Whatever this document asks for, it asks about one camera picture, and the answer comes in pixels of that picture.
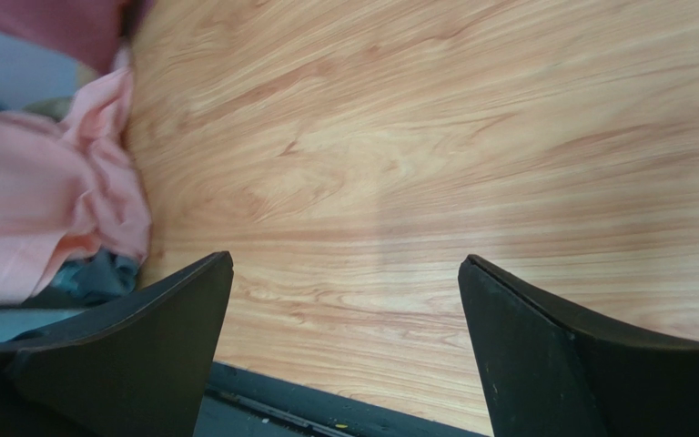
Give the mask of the pink hanging shirt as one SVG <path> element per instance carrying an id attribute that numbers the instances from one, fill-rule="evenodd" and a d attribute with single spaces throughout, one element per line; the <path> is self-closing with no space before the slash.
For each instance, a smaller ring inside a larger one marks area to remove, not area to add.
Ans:
<path id="1" fill-rule="evenodd" d="M 123 47 L 64 119 L 0 112 L 0 304 L 34 297 L 66 261 L 101 249 L 147 258 L 151 217 L 121 144 L 133 88 Z"/>

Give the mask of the grey-blue hanging shirt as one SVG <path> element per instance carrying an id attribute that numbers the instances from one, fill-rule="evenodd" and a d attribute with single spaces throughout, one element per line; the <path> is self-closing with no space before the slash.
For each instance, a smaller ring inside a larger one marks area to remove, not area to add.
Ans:
<path id="1" fill-rule="evenodd" d="M 100 249 L 89 259 L 65 262 L 48 286 L 23 308 L 94 307 L 132 293 L 140 265 L 136 260 Z"/>

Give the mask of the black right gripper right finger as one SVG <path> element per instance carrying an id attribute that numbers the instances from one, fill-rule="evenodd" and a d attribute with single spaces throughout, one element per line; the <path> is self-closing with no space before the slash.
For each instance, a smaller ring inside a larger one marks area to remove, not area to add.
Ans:
<path id="1" fill-rule="evenodd" d="M 625 323 L 476 255 L 459 288 L 498 436 L 699 436 L 699 341 Z"/>

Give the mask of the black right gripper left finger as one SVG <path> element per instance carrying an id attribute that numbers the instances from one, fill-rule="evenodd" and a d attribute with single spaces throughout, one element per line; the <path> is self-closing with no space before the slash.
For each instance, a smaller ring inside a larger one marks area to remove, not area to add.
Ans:
<path id="1" fill-rule="evenodd" d="M 0 341 L 0 436 L 189 436 L 233 281 L 216 252 Z"/>

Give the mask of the maroon tank top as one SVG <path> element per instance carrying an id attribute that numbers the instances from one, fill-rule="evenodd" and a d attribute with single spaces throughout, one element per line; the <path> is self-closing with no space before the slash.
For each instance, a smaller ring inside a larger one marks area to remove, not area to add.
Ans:
<path id="1" fill-rule="evenodd" d="M 74 58 L 99 74 L 110 71 L 153 1 L 0 0 L 0 33 Z"/>

